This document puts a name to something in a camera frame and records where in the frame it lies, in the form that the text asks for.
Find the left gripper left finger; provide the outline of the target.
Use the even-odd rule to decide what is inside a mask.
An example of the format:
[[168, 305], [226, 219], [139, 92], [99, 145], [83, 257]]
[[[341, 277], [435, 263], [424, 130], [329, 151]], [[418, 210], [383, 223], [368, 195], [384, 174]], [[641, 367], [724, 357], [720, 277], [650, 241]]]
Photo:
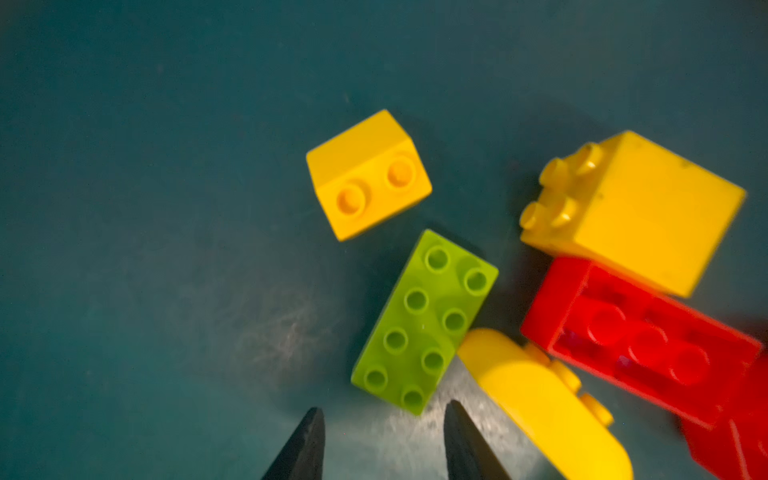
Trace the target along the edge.
[[321, 480], [325, 452], [325, 416], [310, 408], [262, 476], [263, 480]]

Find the red brick cluster right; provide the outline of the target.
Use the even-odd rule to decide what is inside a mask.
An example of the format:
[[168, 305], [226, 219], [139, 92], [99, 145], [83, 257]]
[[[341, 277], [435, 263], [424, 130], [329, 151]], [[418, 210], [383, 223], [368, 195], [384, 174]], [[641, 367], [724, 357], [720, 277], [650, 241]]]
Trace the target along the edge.
[[683, 420], [691, 457], [719, 479], [767, 477], [767, 355], [747, 373], [740, 390], [711, 428]]

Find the red brick cluster left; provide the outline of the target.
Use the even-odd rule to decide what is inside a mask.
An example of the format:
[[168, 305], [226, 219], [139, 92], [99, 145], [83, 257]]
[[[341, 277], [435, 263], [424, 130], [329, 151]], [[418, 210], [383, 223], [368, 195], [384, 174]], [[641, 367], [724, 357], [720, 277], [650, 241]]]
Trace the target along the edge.
[[577, 257], [552, 261], [521, 332], [545, 352], [703, 427], [718, 421], [763, 349]]

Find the green brick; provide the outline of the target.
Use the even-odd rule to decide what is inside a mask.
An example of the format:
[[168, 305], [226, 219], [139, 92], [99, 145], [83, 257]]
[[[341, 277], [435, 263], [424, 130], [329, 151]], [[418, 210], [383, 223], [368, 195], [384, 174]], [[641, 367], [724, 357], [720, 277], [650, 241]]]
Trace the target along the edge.
[[351, 383], [422, 414], [498, 275], [482, 258], [424, 230], [354, 365]]

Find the red brick cluster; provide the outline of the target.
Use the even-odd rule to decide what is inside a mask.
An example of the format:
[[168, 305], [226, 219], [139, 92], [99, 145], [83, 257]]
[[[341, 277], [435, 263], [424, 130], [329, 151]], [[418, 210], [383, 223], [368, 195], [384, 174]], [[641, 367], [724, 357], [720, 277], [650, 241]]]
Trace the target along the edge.
[[763, 349], [577, 257], [552, 261], [521, 332], [545, 352], [703, 427], [718, 421]]
[[740, 390], [711, 428], [683, 420], [691, 457], [719, 479], [767, 477], [767, 355], [747, 373]]

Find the yellow square brick cluster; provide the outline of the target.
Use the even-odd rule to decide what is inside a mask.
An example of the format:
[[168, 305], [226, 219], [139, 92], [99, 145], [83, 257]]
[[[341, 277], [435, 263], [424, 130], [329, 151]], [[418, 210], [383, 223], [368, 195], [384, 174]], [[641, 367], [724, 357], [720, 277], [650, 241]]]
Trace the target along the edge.
[[742, 187], [632, 131], [551, 159], [522, 211], [523, 243], [692, 296], [743, 205]]

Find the yellow curved brick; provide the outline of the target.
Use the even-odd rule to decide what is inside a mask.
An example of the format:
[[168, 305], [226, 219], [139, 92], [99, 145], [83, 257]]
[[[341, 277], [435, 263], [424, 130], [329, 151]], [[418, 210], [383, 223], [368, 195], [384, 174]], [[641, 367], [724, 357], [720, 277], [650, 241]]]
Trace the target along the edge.
[[492, 329], [471, 330], [458, 356], [478, 386], [566, 479], [632, 479], [614, 418], [563, 362]]

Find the small yellow slope brick left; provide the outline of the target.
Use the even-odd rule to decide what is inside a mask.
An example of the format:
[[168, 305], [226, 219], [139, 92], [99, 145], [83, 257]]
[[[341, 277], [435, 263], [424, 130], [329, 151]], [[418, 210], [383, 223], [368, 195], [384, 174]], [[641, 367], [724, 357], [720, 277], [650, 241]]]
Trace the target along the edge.
[[432, 193], [413, 140], [388, 110], [313, 148], [306, 161], [316, 196], [339, 241]]

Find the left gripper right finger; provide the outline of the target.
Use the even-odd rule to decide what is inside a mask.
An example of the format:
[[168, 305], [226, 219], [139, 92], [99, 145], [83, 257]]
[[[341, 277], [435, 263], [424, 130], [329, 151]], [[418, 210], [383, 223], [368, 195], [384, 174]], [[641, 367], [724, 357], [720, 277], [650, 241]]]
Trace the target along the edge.
[[457, 400], [446, 406], [443, 437], [449, 480], [512, 479]]

